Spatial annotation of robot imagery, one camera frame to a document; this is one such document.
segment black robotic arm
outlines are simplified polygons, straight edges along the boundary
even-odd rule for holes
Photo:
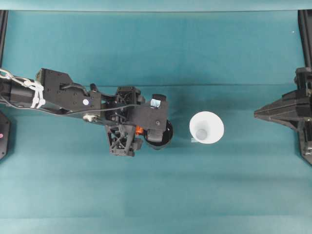
[[[154,94],[146,102],[141,91],[132,86],[118,87],[114,95],[101,93],[95,84],[87,91],[68,74],[43,68],[35,80],[14,76],[4,69],[0,69],[0,78],[0,103],[104,125],[114,155],[134,156],[143,143],[139,135],[154,149],[165,147],[173,136],[164,95]],[[7,122],[4,115],[0,118],[0,124]]]

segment white cone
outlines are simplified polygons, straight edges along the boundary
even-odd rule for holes
[[[192,117],[190,132],[196,141],[203,144],[213,144],[222,138],[224,125],[215,113],[202,111]]]

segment teal cloth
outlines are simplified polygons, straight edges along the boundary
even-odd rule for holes
[[[0,9],[36,11],[272,11],[312,8],[310,0],[1,0]]]
[[[295,89],[296,21],[295,11],[10,12],[4,68],[165,94],[175,134],[161,151],[117,157],[101,126],[2,107],[13,129],[0,162],[0,232],[310,233],[312,167],[297,136],[253,117]],[[191,143],[201,110],[224,121],[216,144]]]

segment black mount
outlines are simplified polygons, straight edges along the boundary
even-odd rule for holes
[[[296,70],[297,90],[254,112],[254,117],[283,124],[298,132],[302,157],[312,164],[312,10],[298,11],[306,67]]]
[[[300,152],[312,164],[312,70],[298,68],[294,79],[297,90],[254,112],[254,117],[283,124],[299,135]]]

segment wire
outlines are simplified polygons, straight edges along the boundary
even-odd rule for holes
[[[124,106],[107,108],[107,109],[92,109],[92,110],[74,111],[74,112],[69,112],[69,113],[64,113],[64,114],[57,114],[55,112],[48,111],[48,110],[43,110],[43,109],[34,109],[34,108],[30,108],[30,107],[19,107],[19,106],[16,106],[16,105],[12,104],[10,101],[5,99],[2,95],[0,95],[0,98],[2,98],[5,103],[7,103],[8,105],[12,106],[15,109],[19,109],[19,110],[36,110],[36,111],[48,113],[48,114],[55,115],[55,116],[70,116],[70,115],[89,113],[89,112],[114,111],[114,110],[119,110],[119,109],[123,109],[123,108],[140,106],[138,104],[128,104],[128,105],[124,105]]]

